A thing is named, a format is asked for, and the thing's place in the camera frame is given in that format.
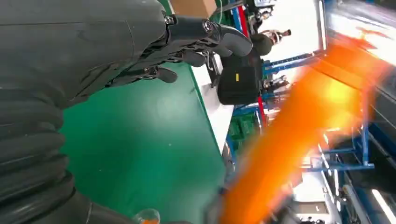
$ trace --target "bright light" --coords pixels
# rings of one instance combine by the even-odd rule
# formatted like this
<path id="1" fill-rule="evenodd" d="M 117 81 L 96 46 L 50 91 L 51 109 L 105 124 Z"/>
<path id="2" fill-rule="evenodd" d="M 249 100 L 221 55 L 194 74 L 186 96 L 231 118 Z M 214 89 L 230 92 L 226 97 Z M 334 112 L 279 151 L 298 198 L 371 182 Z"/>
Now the bright light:
<path id="1" fill-rule="evenodd" d="M 375 199 L 377 200 L 377 202 L 380 204 L 380 207 L 382 208 L 382 210 L 384 211 L 386 217 L 389 219 L 391 224 L 396 224 L 396 217 L 393 214 L 392 210 L 390 209 L 390 207 L 388 206 L 388 204 L 386 204 L 385 200 L 383 199 L 382 195 L 380 194 L 380 192 L 378 190 L 371 190 L 371 192 L 373 193 Z"/>
<path id="2" fill-rule="evenodd" d="M 325 154 L 323 154 L 323 153 L 322 153 L 322 159 L 323 159 L 323 162 L 325 163 L 326 168 L 328 169 L 329 168 L 329 163 L 327 162 Z"/>
<path id="3" fill-rule="evenodd" d="M 334 170 L 335 195 L 339 196 L 338 170 Z"/>
<path id="4" fill-rule="evenodd" d="M 335 203 L 334 196 L 333 196 L 332 190 L 330 189 L 329 182 L 327 182 L 325 173 L 322 171 L 321 174 L 322 174 L 323 180 L 325 181 L 327 193 L 329 194 L 332 203 Z"/>
<path id="5" fill-rule="evenodd" d="M 328 131 L 328 132 L 335 132 L 335 131 L 339 131 L 339 130 L 340 130 L 339 127 L 335 127 L 335 128 L 327 129 L 326 131 Z"/>
<path id="6" fill-rule="evenodd" d="M 259 116 L 259 113 L 256 111 L 256 117 L 257 117 L 257 121 L 259 122 L 259 129 L 260 129 L 260 131 L 261 131 L 261 119 L 260 119 L 260 116 Z"/>
<path id="7" fill-rule="evenodd" d="M 341 211 L 341 203 L 337 200 L 337 209 L 338 211 Z"/>
<path id="8" fill-rule="evenodd" d="M 323 13 L 322 1 L 319 1 L 319 15 L 320 15 L 320 27 L 322 31 L 323 50 L 326 50 L 327 45 L 326 45 L 326 32 L 325 32 L 325 14 Z"/>
<path id="9" fill-rule="evenodd" d="M 329 144 L 329 139 L 327 138 L 327 135 L 326 135 L 326 134 L 323 134 L 323 138 L 325 139 L 325 142 L 326 142 L 326 144 L 328 145 L 328 144 Z"/>
<path id="10" fill-rule="evenodd" d="M 366 41 L 375 46 L 375 49 L 368 49 L 368 52 L 385 60 L 393 65 L 396 65 L 396 58 L 393 52 L 396 50 L 395 36 L 396 30 L 390 27 L 360 16 L 355 16 L 355 19 L 347 18 L 338 14 L 331 14 L 332 29 L 343 35 L 361 39 L 364 37 Z M 367 33 L 364 30 L 378 32 L 385 36 L 376 33 Z"/>

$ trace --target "orange object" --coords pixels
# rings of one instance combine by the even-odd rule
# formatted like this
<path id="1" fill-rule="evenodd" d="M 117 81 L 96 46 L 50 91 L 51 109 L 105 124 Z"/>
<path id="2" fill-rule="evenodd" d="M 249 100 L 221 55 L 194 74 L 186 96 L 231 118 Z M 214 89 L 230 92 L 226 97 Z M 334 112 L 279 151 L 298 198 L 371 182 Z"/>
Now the orange object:
<path id="1" fill-rule="evenodd" d="M 158 220 L 144 220 L 142 224 L 159 224 Z"/>
<path id="2" fill-rule="evenodd" d="M 329 128 L 361 121 L 363 93 L 388 64 L 361 42 L 334 40 L 328 55 L 307 68 L 266 133 L 257 140 L 239 180 L 225 196 L 222 224 L 257 224 L 273 210 L 274 198 L 304 156 Z"/>
<path id="3" fill-rule="evenodd" d="M 368 29 L 365 29 L 365 28 L 361 28 L 361 27 L 357 27 L 357 29 L 358 30 L 360 30 L 362 33 L 363 33 L 363 36 L 365 36 L 365 35 L 378 35 L 378 36 L 381 36 L 381 37 L 385 37 L 385 38 L 388 38 L 388 39 L 392 39 L 392 38 L 390 38 L 388 35 L 385 35 L 384 33 L 381 33 L 381 32 L 379 32 L 379 31 L 375 31 L 375 30 L 368 30 Z"/>

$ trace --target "person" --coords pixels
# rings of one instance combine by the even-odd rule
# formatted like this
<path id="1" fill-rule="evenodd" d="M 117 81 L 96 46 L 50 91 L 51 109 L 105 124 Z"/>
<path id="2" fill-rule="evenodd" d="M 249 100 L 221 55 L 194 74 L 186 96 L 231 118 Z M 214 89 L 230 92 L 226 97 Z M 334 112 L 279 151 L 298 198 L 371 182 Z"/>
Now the person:
<path id="1" fill-rule="evenodd" d="M 273 44 L 275 45 L 275 44 L 279 44 L 282 41 L 283 37 L 291 36 L 291 30 L 288 29 L 286 31 L 281 32 L 276 29 L 269 29 L 260 32 L 260 34 L 264 34 L 267 37 L 269 37 L 272 40 Z"/>
<path id="2" fill-rule="evenodd" d="M 257 51 L 260 56 L 269 54 L 275 42 L 266 34 L 253 34 L 250 36 L 253 43 L 253 49 Z"/>

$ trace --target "black case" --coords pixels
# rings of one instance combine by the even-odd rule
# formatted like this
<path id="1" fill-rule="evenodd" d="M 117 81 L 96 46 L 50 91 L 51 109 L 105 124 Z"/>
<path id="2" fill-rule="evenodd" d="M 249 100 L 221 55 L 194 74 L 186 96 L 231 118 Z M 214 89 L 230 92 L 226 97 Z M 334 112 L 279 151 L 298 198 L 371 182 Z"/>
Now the black case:
<path id="1" fill-rule="evenodd" d="M 217 95 L 222 104 L 244 105 L 257 101 L 259 80 L 254 67 L 224 68 Z"/>

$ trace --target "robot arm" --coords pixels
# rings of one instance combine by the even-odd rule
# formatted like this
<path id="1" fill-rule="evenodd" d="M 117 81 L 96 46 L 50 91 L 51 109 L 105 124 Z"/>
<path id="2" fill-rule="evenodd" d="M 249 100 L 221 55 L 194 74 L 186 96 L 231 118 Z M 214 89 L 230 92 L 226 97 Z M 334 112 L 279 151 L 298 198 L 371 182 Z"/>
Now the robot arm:
<path id="1" fill-rule="evenodd" d="M 252 48 L 233 28 L 165 16 L 157 0 L 15 0 L 0 2 L 0 12 L 2 224 L 132 223 L 74 188 L 59 153 L 62 109 L 115 83 L 171 72 L 164 62 L 199 66 L 197 52 Z"/>

